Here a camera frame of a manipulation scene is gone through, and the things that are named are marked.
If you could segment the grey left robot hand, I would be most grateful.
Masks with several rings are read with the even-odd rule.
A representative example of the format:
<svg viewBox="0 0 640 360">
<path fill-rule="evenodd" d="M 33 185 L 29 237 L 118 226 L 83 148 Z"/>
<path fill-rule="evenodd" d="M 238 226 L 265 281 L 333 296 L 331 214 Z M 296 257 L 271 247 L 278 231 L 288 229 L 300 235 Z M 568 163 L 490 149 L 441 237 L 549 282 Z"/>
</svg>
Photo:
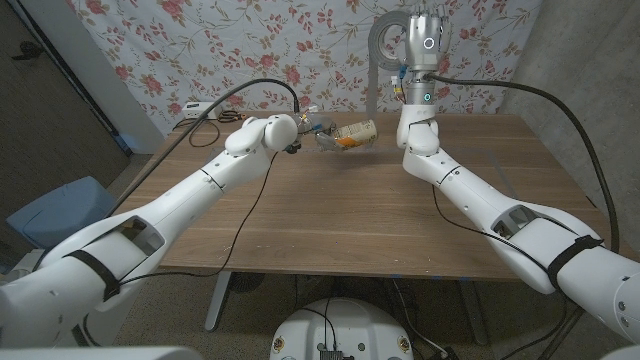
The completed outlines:
<svg viewBox="0 0 640 360">
<path fill-rule="evenodd" d="M 337 142 L 333 134 L 336 129 L 336 124 L 329 116 L 307 113 L 301 117 L 298 124 L 298 138 L 313 136 L 321 150 L 341 152 L 345 147 Z"/>
</svg>

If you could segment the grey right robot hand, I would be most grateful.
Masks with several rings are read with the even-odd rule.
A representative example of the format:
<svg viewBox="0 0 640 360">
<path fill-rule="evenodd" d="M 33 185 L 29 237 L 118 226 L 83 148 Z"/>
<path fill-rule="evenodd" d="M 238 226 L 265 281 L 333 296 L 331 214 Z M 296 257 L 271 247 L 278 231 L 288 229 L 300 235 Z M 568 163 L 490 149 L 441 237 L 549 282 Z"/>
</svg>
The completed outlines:
<svg viewBox="0 0 640 360">
<path fill-rule="evenodd" d="M 443 5 L 429 5 L 409 15 L 405 53 L 410 71 L 435 71 L 449 49 L 452 24 Z"/>
</svg>

